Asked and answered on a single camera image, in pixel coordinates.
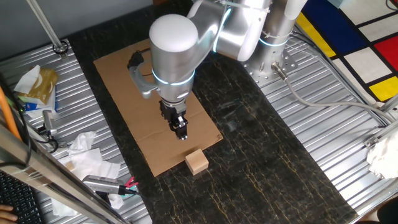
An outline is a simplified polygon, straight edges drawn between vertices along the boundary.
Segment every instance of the cardboard sheet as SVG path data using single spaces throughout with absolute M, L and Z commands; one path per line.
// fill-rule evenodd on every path
M 148 100 L 141 96 L 130 77 L 127 63 L 135 51 L 149 47 L 149 40 L 144 40 L 102 57 L 94 64 L 153 175 L 157 176 L 183 162 L 190 153 L 206 149 L 223 137 L 193 93 L 189 94 L 186 102 L 185 118 L 189 123 L 188 139 L 185 141 L 177 139 L 160 115 L 160 96 L 155 91 Z M 149 60 L 150 52 L 142 56 Z M 147 75 L 148 81 L 153 81 L 150 62 L 141 68 L 141 72 Z

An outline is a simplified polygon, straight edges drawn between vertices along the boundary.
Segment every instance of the keyboard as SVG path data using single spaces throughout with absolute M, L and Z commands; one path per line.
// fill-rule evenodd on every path
M 18 216 L 18 224 L 44 224 L 42 211 L 33 189 L 0 171 L 0 205 L 10 205 Z

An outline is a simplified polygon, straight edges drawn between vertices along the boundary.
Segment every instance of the metal pole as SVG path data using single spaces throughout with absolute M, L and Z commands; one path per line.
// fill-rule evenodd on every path
M 39 22 L 41 23 L 41 25 L 43 26 L 43 29 L 49 36 L 51 42 L 53 43 L 53 45 L 55 47 L 54 51 L 56 53 L 60 54 L 62 59 L 67 58 L 68 55 L 66 54 L 66 48 L 63 46 L 60 39 L 58 39 L 57 35 L 55 34 L 54 30 L 52 29 L 47 18 L 45 17 L 39 4 L 37 4 L 37 1 L 36 0 L 26 0 L 26 1 L 29 4 L 32 11 L 34 12 L 34 14 L 36 15 L 36 17 L 39 20 Z
M 387 101 L 382 107 L 380 107 L 380 110 L 383 112 L 388 112 L 394 109 L 396 106 L 398 106 L 398 94 L 396 94 L 389 101 Z
M 120 214 L 94 194 L 51 154 L 41 146 L 36 146 L 37 151 L 32 150 L 28 168 L 20 170 L 14 166 L 6 166 L 1 169 L 97 223 L 127 224 Z M 0 125 L 0 162 L 23 163 L 26 160 L 27 150 L 22 141 Z

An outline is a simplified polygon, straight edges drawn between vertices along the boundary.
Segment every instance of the person's hand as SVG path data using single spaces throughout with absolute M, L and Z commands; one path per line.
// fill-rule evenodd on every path
M 0 205 L 0 224 L 15 224 L 18 217 L 11 214 L 12 207 L 8 205 Z

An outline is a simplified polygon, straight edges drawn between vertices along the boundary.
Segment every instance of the red square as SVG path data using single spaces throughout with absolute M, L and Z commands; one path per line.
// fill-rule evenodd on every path
M 398 36 L 374 45 L 388 62 L 398 70 Z

